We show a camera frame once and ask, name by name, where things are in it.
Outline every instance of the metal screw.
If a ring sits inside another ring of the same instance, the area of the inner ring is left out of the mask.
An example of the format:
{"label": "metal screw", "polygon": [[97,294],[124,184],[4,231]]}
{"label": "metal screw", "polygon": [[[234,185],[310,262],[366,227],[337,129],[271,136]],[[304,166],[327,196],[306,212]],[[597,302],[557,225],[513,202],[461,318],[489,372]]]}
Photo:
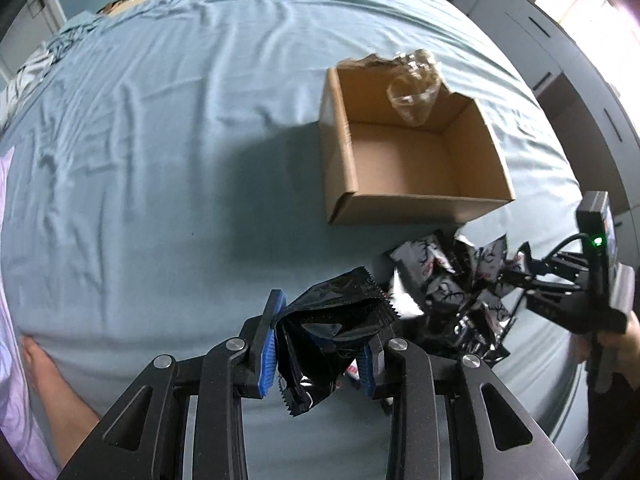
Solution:
{"label": "metal screw", "polygon": [[480,358],[473,354],[463,355],[462,364],[468,368],[478,368],[480,366]]}
{"label": "metal screw", "polygon": [[154,366],[156,368],[168,368],[171,366],[171,356],[167,354],[159,355],[154,359]]}
{"label": "metal screw", "polygon": [[229,350],[233,350],[234,352],[236,352],[244,348],[244,341],[239,337],[232,337],[229,341],[226,342],[226,347]]}
{"label": "metal screw", "polygon": [[389,341],[389,348],[396,352],[402,352],[403,350],[406,350],[408,346],[407,342],[400,337],[395,337]]}

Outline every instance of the human hand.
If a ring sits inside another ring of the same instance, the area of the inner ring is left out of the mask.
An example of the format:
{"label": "human hand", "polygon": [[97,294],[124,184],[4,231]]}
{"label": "human hand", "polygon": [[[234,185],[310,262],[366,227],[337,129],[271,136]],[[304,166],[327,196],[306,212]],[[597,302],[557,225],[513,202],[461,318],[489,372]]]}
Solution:
{"label": "human hand", "polygon": [[[626,333],[598,332],[598,343],[604,348],[618,349],[616,371],[622,374],[632,389],[640,386],[640,322],[635,312],[631,312],[626,324]],[[575,338],[578,362],[585,361],[591,352],[591,341],[585,337]]]}

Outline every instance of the bed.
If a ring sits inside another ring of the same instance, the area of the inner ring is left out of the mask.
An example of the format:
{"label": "bed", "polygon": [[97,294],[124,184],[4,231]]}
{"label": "bed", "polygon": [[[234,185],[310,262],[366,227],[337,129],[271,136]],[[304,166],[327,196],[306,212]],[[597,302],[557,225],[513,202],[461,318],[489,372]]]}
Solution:
{"label": "bed", "polygon": [[[318,111],[347,57],[426,48],[480,99],[516,200],[463,229],[534,254],[576,231],[580,190],[531,91],[443,0],[150,0],[101,20],[0,139],[15,147],[0,264],[21,333],[104,413],[155,356],[204,354],[272,288],[313,283],[434,226],[329,226]],[[567,332],[524,311],[496,367],[565,458],[587,431]],[[252,479],[382,478],[390,419],[341,388],[291,418],[277,388],[244,402]]]}

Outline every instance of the cardboard package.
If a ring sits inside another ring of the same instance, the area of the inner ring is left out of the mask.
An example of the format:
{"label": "cardboard package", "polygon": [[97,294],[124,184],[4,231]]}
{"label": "cardboard package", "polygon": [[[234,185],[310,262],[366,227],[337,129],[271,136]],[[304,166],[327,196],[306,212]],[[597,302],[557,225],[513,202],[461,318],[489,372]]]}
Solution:
{"label": "cardboard package", "polygon": [[427,122],[411,128],[386,95],[397,63],[376,59],[342,62],[326,74],[320,136],[328,222],[462,224],[514,200],[478,102],[443,80]]}

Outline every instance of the black cable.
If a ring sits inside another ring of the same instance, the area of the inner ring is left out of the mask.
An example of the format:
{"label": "black cable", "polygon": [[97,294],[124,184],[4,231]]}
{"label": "black cable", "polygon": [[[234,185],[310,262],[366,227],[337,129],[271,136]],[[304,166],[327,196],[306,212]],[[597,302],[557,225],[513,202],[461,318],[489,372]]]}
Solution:
{"label": "black cable", "polygon": [[581,239],[582,240],[587,240],[588,242],[591,242],[591,238],[589,238],[588,234],[576,233],[575,235],[571,235],[571,236],[565,238],[558,245],[556,245],[553,249],[551,249],[551,252],[547,256],[542,258],[542,261],[545,262],[545,263],[548,262],[551,258],[556,256],[556,254],[558,254],[560,252],[560,250],[564,249],[571,242],[575,242],[576,240],[581,240]]}

